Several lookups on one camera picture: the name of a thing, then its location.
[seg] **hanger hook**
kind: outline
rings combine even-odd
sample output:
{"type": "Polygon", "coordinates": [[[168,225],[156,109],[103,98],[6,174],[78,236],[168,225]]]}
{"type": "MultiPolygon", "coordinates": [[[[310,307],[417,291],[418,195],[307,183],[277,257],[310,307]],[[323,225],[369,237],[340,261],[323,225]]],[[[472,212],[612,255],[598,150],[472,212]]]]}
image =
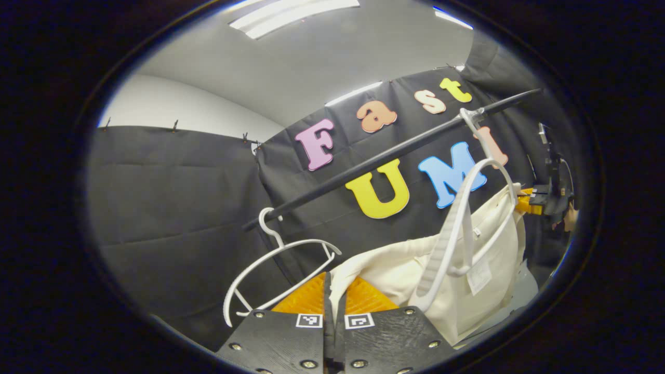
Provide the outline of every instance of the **hanger hook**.
{"type": "Polygon", "coordinates": [[[279,235],[279,233],[277,233],[275,230],[272,230],[265,224],[265,215],[272,212],[273,210],[275,209],[270,207],[262,209],[261,213],[259,213],[259,225],[266,234],[275,237],[278,246],[283,247],[284,242],[282,241],[282,237],[279,235]]]}

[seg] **black rod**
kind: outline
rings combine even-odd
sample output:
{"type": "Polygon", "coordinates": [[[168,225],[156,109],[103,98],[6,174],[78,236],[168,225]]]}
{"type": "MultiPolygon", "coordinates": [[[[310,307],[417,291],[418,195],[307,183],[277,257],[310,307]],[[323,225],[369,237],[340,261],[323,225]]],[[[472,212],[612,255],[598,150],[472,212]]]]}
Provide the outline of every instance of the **black rod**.
{"type": "MultiPolygon", "coordinates": [[[[542,89],[535,89],[527,91],[525,93],[517,94],[515,96],[511,96],[509,98],[493,102],[492,104],[489,104],[483,108],[479,108],[476,111],[482,112],[482,115],[484,116],[488,116],[490,114],[500,112],[503,109],[509,108],[521,102],[523,99],[527,98],[528,96],[539,93],[541,91],[542,89]]],[[[389,148],[381,152],[380,154],[377,154],[376,156],[369,158],[364,162],[361,162],[360,164],[357,164],[351,169],[348,169],[343,173],[337,174],[336,176],[332,177],[331,179],[327,180],[326,182],[324,182],[320,186],[317,186],[315,189],[307,192],[306,194],[303,194],[291,201],[285,202],[284,204],[276,207],[275,210],[265,215],[265,221],[268,222],[269,220],[274,220],[275,218],[281,216],[282,214],[288,213],[294,210],[295,208],[298,208],[299,206],[302,206],[303,204],[306,204],[314,200],[315,198],[318,198],[319,196],[325,195],[328,192],[334,190],[335,188],[338,188],[339,186],[346,184],[348,181],[354,180],[355,178],[358,178],[359,176],[362,176],[367,172],[371,172],[372,170],[385,164],[387,160],[393,160],[415,149],[418,149],[425,144],[433,142],[435,139],[437,139],[437,135],[443,133],[445,129],[460,123],[464,123],[464,120],[459,115],[457,115],[455,116],[455,118],[449,120],[446,123],[433,127],[423,132],[422,134],[414,136],[409,140],[405,140],[404,142],[401,142],[400,144],[397,144],[396,146],[389,148]]],[[[259,224],[259,218],[255,218],[252,221],[242,226],[243,231],[250,231],[258,224],[259,224]]]]}

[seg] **white wall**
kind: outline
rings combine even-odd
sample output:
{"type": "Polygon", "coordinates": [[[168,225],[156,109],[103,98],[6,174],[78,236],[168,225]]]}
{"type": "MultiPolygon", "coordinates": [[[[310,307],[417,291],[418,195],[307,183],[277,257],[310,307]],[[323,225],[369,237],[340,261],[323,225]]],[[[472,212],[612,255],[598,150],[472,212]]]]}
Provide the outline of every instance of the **white wall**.
{"type": "Polygon", "coordinates": [[[282,126],[215,94],[168,79],[133,75],[118,90],[99,126],[153,126],[210,132],[265,142],[282,126]]]}

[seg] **canvas bag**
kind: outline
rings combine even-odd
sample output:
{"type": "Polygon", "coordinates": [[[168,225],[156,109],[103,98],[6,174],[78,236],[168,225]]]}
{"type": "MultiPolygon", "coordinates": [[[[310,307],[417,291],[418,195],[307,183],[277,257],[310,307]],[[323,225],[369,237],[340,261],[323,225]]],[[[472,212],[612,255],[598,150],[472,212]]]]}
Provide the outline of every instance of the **canvas bag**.
{"type": "MultiPolygon", "coordinates": [[[[520,191],[520,184],[513,184],[504,167],[495,160],[482,160],[469,171],[457,195],[460,201],[454,202],[446,221],[452,222],[455,216],[464,214],[473,178],[483,167],[490,164],[501,170],[507,180],[507,186],[471,214],[471,225],[474,231],[473,253],[478,254],[484,245],[489,244],[480,261],[487,261],[491,279],[473,295],[467,281],[468,274],[463,276],[446,274],[440,282],[431,306],[425,312],[450,345],[455,345],[473,333],[493,313],[508,305],[513,294],[517,270],[524,255],[523,213],[515,211],[513,201],[516,199],[511,197],[511,194],[514,197],[520,191]]],[[[463,236],[464,233],[460,230],[450,260],[451,266],[448,269],[460,268],[465,264],[463,236]]],[[[333,321],[336,321],[339,299],[358,276],[372,284],[398,306],[412,305],[409,301],[424,274],[435,246],[447,244],[447,242],[439,244],[440,237],[442,233],[389,244],[354,256],[333,269],[329,297],[332,303],[333,321]]]]}

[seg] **white clothes hanger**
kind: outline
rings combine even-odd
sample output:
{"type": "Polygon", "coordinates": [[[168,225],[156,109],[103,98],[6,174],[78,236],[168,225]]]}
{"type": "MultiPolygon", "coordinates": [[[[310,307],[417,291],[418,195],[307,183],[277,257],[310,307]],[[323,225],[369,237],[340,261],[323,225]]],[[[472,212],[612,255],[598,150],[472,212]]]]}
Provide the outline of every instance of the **white clothes hanger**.
{"type": "Polygon", "coordinates": [[[265,215],[268,214],[269,212],[272,212],[273,208],[264,208],[262,209],[261,213],[259,213],[259,225],[261,226],[261,229],[263,231],[275,238],[277,241],[278,247],[265,255],[261,256],[258,260],[254,261],[250,266],[247,266],[231,283],[231,286],[229,287],[229,290],[226,292],[226,296],[224,297],[224,306],[223,306],[223,312],[224,312],[224,321],[229,327],[233,327],[231,324],[231,318],[229,316],[229,308],[231,307],[231,298],[233,295],[236,295],[238,299],[240,299],[240,302],[247,308],[246,312],[241,312],[238,311],[235,314],[239,315],[241,317],[247,317],[249,313],[254,310],[254,309],[265,309],[275,303],[277,303],[279,300],[283,299],[284,297],[287,297],[291,292],[295,291],[298,287],[301,285],[305,284],[308,282],[310,279],[312,279],[315,275],[319,274],[321,270],[323,270],[326,266],[328,266],[329,263],[331,263],[334,260],[334,255],[342,255],[342,252],[334,245],[320,239],[306,239],[306,240],[299,240],[297,242],[289,243],[287,245],[284,245],[284,241],[282,240],[282,237],[275,231],[266,226],[265,224],[265,215]],[[284,291],[282,294],[278,295],[277,297],[273,298],[272,300],[268,301],[267,303],[264,303],[260,305],[259,307],[252,308],[249,303],[245,300],[245,298],[240,294],[240,291],[237,290],[238,285],[240,282],[245,279],[245,276],[249,274],[252,270],[254,270],[258,265],[261,265],[263,262],[268,260],[269,258],[273,257],[274,255],[283,252],[285,250],[288,250],[289,248],[293,248],[296,246],[300,246],[301,244],[308,244],[308,243],[321,243],[321,246],[323,247],[323,250],[326,253],[326,257],[328,260],[323,263],[323,265],[319,266],[315,271],[312,272],[312,274],[308,275],[305,279],[301,280],[298,284],[294,285],[293,287],[289,288],[288,290],[284,291]],[[328,247],[330,247],[334,253],[330,253],[328,251],[328,247]]]}
{"type": "Polygon", "coordinates": [[[513,188],[513,181],[510,179],[508,171],[506,171],[500,162],[492,158],[486,158],[473,166],[469,171],[469,174],[464,178],[460,191],[450,207],[450,211],[448,211],[446,220],[441,227],[439,237],[436,244],[434,244],[432,254],[428,259],[425,271],[409,299],[409,305],[414,305],[420,308],[423,312],[427,311],[439,292],[444,276],[448,274],[449,276],[458,278],[467,274],[469,270],[482,259],[487,251],[489,251],[492,245],[494,245],[508,221],[513,219],[511,211],[511,213],[507,214],[503,221],[501,221],[498,229],[496,229],[485,245],[483,245],[476,254],[473,254],[473,226],[471,224],[469,194],[471,192],[471,185],[475,178],[480,174],[480,170],[488,165],[495,166],[501,171],[506,182],[508,182],[511,204],[513,207],[517,205],[517,194],[513,188]],[[464,241],[464,264],[461,268],[456,268],[455,266],[452,266],[450,262],[460,235],[460,229],[462,230],[464,241]]]}

